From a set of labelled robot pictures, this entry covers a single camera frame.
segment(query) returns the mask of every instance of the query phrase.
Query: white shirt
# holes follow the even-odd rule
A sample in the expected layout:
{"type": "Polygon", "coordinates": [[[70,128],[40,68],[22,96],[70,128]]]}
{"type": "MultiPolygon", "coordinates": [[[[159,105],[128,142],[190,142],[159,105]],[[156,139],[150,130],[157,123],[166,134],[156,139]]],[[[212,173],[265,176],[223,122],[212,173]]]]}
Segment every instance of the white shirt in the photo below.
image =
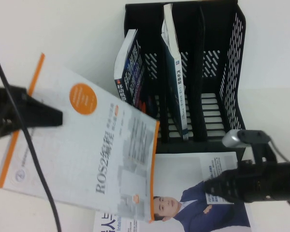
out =
{"type": "Polygon", "coordinates": [[[182,204],[182,206],[180,207],[178,213],[195,201],[197,201],[197,200],[192,200],[192,201],[188,201],[188,202],[180,202],[182,204]]]}

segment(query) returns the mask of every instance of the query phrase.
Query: black clamp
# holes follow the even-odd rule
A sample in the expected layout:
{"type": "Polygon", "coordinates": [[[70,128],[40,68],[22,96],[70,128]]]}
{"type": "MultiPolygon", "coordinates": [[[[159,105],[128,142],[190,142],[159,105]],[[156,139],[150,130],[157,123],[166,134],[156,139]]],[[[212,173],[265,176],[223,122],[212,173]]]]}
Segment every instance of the black clamp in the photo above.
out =
{"type": "MultiPolygon", "coordinates": [[[[62,112],[27,94],[25,88],[10,86],[15,103],[28,128],[62,125],[62,112]]],[[[20,130],[18,119],[4,88],[0,88],[0,138],[20,130]]]]}

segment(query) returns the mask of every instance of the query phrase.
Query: black magazine rack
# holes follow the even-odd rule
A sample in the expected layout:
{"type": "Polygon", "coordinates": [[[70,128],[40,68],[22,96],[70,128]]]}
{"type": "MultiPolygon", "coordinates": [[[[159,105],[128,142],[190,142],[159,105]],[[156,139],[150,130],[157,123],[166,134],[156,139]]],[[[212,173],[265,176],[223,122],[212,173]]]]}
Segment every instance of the black magazine rack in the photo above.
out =
{"type": "Polygon", "coordinates": [[[157,153],[236,151],[221,142],[231,129],[245,129],[237,90],[246,22],[236,0],[173,2],[173,18],[182,55],[189,141],[183,141],[168,112],[165,55],[161,39],[163,5],[126,5],[125,34],[138,29],[151,86],[159,104],[157,153]]]}

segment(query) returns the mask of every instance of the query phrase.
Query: book cover photo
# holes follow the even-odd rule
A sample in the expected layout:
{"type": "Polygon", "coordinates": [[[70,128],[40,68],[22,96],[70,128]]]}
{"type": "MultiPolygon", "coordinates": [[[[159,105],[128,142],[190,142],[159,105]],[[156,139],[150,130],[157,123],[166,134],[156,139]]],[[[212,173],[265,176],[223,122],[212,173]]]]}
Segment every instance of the book cover photo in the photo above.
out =
{"type": "Polygon", "coordinates": [[[154,220],[97,212],[93,232],[252,232],[247,205],[229,203],[203,190],[204,180],[234,168],[235,153],[157,154],[154,220]]]}

